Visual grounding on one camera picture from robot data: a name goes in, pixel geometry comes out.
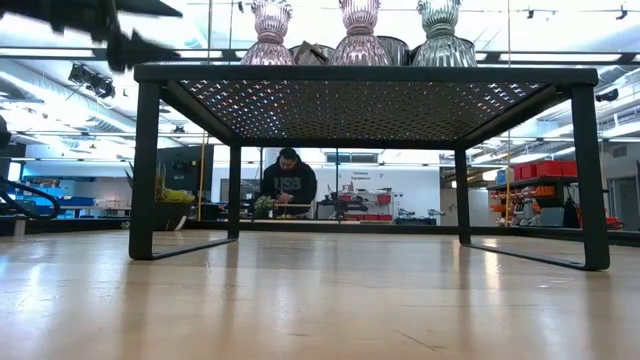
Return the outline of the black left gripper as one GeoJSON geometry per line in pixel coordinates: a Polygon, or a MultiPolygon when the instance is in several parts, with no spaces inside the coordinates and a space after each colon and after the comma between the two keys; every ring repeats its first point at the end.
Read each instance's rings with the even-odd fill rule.
{"type": "Polygon", "coordinates": [[[136,31],[128,37],[118,29],[107,29],[105,37],[105,58],[114,72],[123,73],[138,64],[170,61],[180,57],[174,49],[145,40],[136,31]]]}

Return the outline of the pink ribbed glass candle holder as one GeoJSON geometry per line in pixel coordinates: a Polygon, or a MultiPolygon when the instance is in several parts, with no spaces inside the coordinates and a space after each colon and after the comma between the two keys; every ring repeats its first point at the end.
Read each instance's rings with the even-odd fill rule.
{"type": "Polygon", "coordinates": [[[339,0],[346,36],[336,47],[333,66],[391,66],[392,60],[374,34],[380,0],[339,0]]]}
{"type": "Polygon", "coordinates": [[[283,45],[292,17],[287,0],[254,0],[251,5],[257,41],[243,56],[241,65],[293,65],[283,45]]]}

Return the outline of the green ribbed glass candle holder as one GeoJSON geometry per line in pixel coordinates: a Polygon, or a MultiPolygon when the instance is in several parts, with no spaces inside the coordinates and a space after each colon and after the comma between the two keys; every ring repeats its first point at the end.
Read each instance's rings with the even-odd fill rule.
{"type": "Polygon", "coordinates": [[[426,40],[411,63],[415,67],[477,66],[475,45],[455,34],[462,0],[418,0],[426,40]]]}

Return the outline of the black ceiling light fixture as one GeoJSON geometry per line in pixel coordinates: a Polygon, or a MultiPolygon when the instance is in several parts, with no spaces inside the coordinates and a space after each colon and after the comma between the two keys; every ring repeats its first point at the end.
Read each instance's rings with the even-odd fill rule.
{"type": "Polygon", "coordinates": [[[89,69],[84,64],[74,63],[71,67],[68,80],[79,87],[84,87],[94,93],[100,99],[113,98],[116,90],[113,80],[104,77],[89,69]]]}

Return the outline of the black board panel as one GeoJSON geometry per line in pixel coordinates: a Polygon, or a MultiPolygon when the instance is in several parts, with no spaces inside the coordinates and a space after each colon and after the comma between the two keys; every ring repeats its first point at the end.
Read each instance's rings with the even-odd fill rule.
{"type": "MultiPolygon", "coordinates": [[[[201,145],[163,148],[157,151],[158,160],[166,166],[166,185],[176,190],[188,190],[198,200],[198,181],[201,145]]],[[[202,219],[207,217],[206,207],[211,202],[214,146],[206,145],[202,219]]]]}

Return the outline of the green plant in dark pot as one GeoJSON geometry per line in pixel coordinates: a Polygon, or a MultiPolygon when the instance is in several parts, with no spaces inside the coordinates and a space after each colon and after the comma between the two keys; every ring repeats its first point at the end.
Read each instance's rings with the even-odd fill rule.
{"type": "Polygon", "coordinates": [[[155,231],[179,231],[189,218],[196,197],[188,190],[176,190],[166,185],[166,166],[156,163],[153,207],[145,213],[153,221],[155,231]]]}

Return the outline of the blue storage bins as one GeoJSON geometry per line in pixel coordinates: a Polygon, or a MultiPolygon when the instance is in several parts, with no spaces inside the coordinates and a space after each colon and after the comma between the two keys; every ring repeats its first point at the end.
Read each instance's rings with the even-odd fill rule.
{"type": "Polygon", "coordinates": [[[60,187],[32,187],[0,175],[0,216],[52,220],[73,211],[78,218],[83,209],[94,205],[92,197],[67,195],[60,187]]]}

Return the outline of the small potted plant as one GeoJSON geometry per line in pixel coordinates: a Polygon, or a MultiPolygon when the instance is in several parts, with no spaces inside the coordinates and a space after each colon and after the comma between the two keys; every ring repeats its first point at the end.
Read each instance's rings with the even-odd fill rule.
{"type": "Polygon", "coordinates": [[[260,196],[254,202],[254,213],[253,216],[255,219],[269,219],[271,217],[271,213],[274,209],[275,200],[270,196],[260,196]]]}

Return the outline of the person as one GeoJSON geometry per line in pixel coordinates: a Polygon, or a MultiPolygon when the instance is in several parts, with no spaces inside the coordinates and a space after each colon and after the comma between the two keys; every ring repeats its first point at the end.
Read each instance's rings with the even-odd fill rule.
{"type": "Polygon", "coordinates": [[[260,192],[274,200],[276,216],[308,218],[318,182],[314,170],[293,148],[282,148],[263,173],[260,192]]]}

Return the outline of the black perforated metal riser shelf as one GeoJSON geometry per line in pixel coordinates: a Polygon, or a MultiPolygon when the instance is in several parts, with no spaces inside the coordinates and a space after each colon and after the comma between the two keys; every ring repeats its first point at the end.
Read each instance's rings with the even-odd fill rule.
{"type": "Polygon", "coordinates": [[[139,85],[129,254],[154,260],[159,106],[230,149],[227,238],[240,231],[245,147],[451,150],[459,241],[471,245],[469,148],[560,104],[571,105],[585,271],[610,265],[593,69],[144,64],[139,85]]]}

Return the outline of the workbench with red boxes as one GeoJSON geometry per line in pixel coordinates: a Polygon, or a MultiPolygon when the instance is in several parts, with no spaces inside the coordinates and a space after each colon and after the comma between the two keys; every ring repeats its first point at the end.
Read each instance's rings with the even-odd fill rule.
{"type": "Polygon", "coordinates": [[[356,222],[392,222],[393,194],[381,191],[330,192],[315,204],[314,218],[356,222]]]}

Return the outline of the metal storage rack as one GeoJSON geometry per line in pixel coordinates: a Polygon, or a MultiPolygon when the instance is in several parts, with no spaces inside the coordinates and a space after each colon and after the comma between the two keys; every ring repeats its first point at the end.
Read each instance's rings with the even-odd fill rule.
{"type": "Polygon", "coordinates": [[[577,176],[516,181],[515,166],[500,170],[497,183],[488,187],[489,209],[498,226],[580,228],[577,176]]]}

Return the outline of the red crate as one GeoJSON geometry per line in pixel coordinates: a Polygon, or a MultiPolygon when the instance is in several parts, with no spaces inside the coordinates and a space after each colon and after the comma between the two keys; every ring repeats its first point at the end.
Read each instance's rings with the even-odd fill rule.
{"type": "MultiPolygon", "coordinates": [[[[579,227],[582,227],[583,211],[581,208],[577,209],[577,215],[578,215],[579,227]]],[[[606,220],[606,225],[608,230],[618,231],[624,228],[623,222],[614,216],[606,215],[605,220],[606,220]]]]}

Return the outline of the black aluminium table frame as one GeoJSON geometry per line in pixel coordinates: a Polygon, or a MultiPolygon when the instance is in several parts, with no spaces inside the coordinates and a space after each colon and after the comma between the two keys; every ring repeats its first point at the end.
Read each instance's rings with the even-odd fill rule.
{"type": "MultiPolygon", "coordinates": [[[[39,233],[68,233],[80,231],[100,231],[124,229],[124,218],[104,219],[58,219],[26,221],[25,232],[29,235],[39,233]]],[[[309,223],[284,222],[242,222],[242,231],[266,232],[311,232],[311,233],[355,233],[355,234],[394,234],[394,235],[456,235],[456,226],[432,225],[383,225],[383,224],[347,224],[338,222],[309,223]]],[[[580,242],[583,233],[579,229],[543,228],[543,227],[472,227],[473,236],[516,236],[580,242]]],[[[611,245],[640,248],[640,232],[609,231],[607,239],[611,245]]]]}

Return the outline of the black overhead frame bar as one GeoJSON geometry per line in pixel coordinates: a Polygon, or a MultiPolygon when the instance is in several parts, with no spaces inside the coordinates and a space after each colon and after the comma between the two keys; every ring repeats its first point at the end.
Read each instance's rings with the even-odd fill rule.
{"type": "MultiPolygon", "coordinates": [[[[246,49],[178,49],[181,61],[239,62],[246,49]]],[[[105,48],[73,47],[0,47],[0,58],[30,60],[105,61],[105,48]]],[[[640,66],[640,52],[539,52],[539,51],[476,51],[476,61],[482,65],[584,65],[640,66]]]]}

